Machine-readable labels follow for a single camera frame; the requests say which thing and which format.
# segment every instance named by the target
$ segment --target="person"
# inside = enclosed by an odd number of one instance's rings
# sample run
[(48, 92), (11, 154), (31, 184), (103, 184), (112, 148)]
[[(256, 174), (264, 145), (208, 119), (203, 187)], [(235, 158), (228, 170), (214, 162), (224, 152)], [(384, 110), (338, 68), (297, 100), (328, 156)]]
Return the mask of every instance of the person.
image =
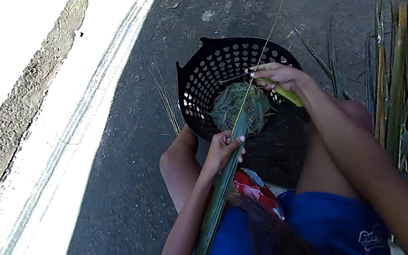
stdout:
[[(288, 226), (317, 254), (376, 255), (390, 253), (385, 222), (408, 254), (408, 184), (373, 136), (368, 111), (329, 97), (309, 75), (282, 64), (259, 65), (251, 76), (294, 91), (312, 120), (297, 188), (280, 201)], [(197, 137), (187, 125), (162, 155), (160, 171), (178, 213), (163, 254), (192, 254), (196, 248), (213, 181), (245, 140), (229, 143), (230, 135), (214, 135), (202, 168), (195, 157)], [(237, 208), (225, 210), (210, 254), (254, 254), (241, 224), (246, 221)]]

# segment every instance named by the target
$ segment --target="finger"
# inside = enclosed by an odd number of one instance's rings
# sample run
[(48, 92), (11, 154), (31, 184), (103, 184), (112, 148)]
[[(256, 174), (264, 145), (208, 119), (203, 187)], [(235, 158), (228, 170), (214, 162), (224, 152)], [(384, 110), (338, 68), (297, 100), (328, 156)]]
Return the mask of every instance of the finger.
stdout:
[(226, 149), (228, 150), (229, 153), (232, 153), (237, 149), (240, 145), (245, 142), (245, 136), (239, 136), (236, 139), (234, 139), (227, 147)]
[(281, 65), (280, 63), (272, 62), (272, 63), (267, 63), (267, 64), (260, 64), (260, 65), (258, 65), (258, 68), (253, 66), (250, 69), (253, 70), (253, 71), (270, 70), (270, 69), (276, 69), (280, 65)]

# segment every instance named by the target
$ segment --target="palm leaf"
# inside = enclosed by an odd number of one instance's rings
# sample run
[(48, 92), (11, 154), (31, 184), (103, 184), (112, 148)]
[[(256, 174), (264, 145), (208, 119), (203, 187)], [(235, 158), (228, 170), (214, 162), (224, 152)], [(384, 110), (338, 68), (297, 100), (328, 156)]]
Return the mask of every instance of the palm leaf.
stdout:
[[(240, 116), (235, 123), (231, 141), (239, 136), (246, 136), (248, 130), (247, 115), (244, 110), (241, 111)], [(231, 155), (228, 164), (224, 167), (218, 181), (215, 185), (215, 190), (212, 196), (212, 203), (207, 217), (204, 220), (204, 227), (201, 232), (201, 239), (198, 243), (198, 255), (209, 254), (210, 247), (212, 247), (213, 238), (220, 223), (221, 215), (223, 213), (226, 197), (230, 190), (230, 186), (234, 179), (235, 170), (237, 168), (238, 156), (242, 152), (243, 145), (237, 148)]]
[(371, 124), (375, 125), (376, 112), (376, 87), (374, 86), (374, 74), (371, 63), (371, 40), (369, 37), (365, 40), (365, 79), (366, 79), (366, 104), (371, 114)]
[(336, 53), (335, 53), (335, 46), (333, 45), (333, 37), (332, 37), (332, 19), (330, 19), (330, 37), (328, 40), (328, 53), (329, 53), (329, 59), (330, 59), (330, 68), (331, 68), (331, 73), (332, 73), (332, 84), (333, 84), (333, 93), (336, 98), (342, 98), (343, 97), (343, 92), (341, 89), (341, 77), (339, 73), (336, 70)]
[[(316, 53), (316, 51), (311, 47), (311, 45), (308, 43), (308, 41), (303, 37), (303, 35), (297, 30), (294, 29), (295, 32), (297, 32), (298, 36), (300, 37), (300, 40), (302, 40), (303, 44), (305, 47), (308, 49), (308, 51), (311, 53), (311, 55), (314, 57), (314, 59), (319, 63), (319, 65), (324, 69), (325, 73), (327, 74), (328, 78), (333, 80), (333, 72), (327, 67), (327, 65), (322, 61), (322, 59), (319, 57), (319, 55)], [(352, 100), (354, 101), (354, 98), (350, 95), (350, 93), (347, 91), (343, 83), (341, 84), (341, 90), (343, 91), (343, 96), (347, 100)]]
[(386, 95), (387, 95), (387, 66), (385, 42), (383, 40), (383, 2), (376, 5), (376, 59), (377, 59), (377, 104), (375, 136), (380, 144), (385, 147), (386, 134)]
[(388, 108), (388, 134), (386, 141), (386, 149), (393, 159), (394, 165), (399, 167), (400, 163), (400, 146), (401, 146), (401, 127), (404, 118), (404, 95), (407, 89), (407, 64), (406, 57), (408, 56), (408, 2), (400, 1), (399, 13), (394, 15), (398, 20), (394, 22), (396, 27), (395, 41), (393, 44), (393, 59), (391, 67), (391, 84), (390, 97)]

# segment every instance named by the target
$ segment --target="black plastic basket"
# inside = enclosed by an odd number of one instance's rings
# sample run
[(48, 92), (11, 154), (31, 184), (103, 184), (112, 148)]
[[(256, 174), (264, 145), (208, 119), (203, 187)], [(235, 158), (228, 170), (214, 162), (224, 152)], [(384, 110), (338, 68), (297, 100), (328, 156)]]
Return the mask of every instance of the black plastic basket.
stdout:
[[(179, 107), (185, 122), (191, 130), (207, 142), (219, 132), (208, 114), (213, 110), (213, 102), (218, 92), (223, 91), (226, 84), (218, 83), (243, 74), (245, 69), (256, 66), (265, 39), (255, 37), (235, 37), (212, 39), (201, 37), (202, 47), (182, 68), (176, 62), (178, 78)], [(268, 42), (261, 57), (261, 64), (278, 62), (302, 70), (292, 54), (280, 45)], [(236, 78), (231, 83), (242, 82), (243, 77)], [(296, 107), (274, 91), (267, 97), (273, 107), (286, 109), (297, 116), (304, 116), (303, 107)]]

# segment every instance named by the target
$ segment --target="green leaf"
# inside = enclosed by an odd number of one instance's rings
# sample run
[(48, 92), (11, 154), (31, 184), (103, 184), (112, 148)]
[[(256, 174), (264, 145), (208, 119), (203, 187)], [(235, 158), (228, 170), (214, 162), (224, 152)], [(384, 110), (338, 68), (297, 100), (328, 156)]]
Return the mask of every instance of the green leaf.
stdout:
[[(231, 141), (239, 136), (246, 136), (248, 130), (247, 116), (244, 110), (241, 111), (240, 117), (235, 124)], [(209, 254), (212, 247), (215, 232), (218, 229), (221, 215), (223, 214), (226, 197), (230, 190), (230, 186), (234, 179), (235, 170), (237, 168), (238, 156), (242, 152), (243, 145), (237, 148), (231, 155), (228, 164), (224, 167), (222, 173), (218, 177), (213, 191), (212, 202), (204, 220), (204, 226), (201, 231), (201, 238), (198, 242), (197, 255)]]

